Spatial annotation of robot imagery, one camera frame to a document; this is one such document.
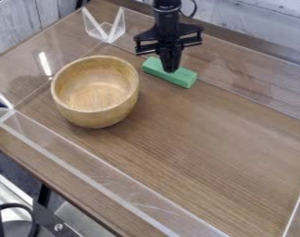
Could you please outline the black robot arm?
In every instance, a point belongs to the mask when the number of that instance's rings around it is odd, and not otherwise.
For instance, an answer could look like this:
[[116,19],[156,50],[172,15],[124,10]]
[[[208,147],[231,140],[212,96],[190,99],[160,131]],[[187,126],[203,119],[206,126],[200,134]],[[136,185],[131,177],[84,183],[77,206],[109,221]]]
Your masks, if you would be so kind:
[[154,0],[154,25],[134,36],[135,53],[155,53],[167,73],[178,70],[183,49],[202,43],[203,27],[179,21],[180,5],[180,0]]

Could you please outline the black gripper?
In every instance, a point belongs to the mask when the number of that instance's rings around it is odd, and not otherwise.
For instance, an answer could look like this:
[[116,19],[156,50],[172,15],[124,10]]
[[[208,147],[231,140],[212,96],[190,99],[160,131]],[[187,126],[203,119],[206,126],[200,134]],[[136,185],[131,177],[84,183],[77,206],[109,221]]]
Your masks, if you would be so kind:
[[134,36],[135,54],[138,56],[150,53],[159,54],[163,70],[175,72],[179,68],[182,48],[199,45],[202,43],[203,27],[187,23],[179,23],[174,29],[154,25],[150,30]]

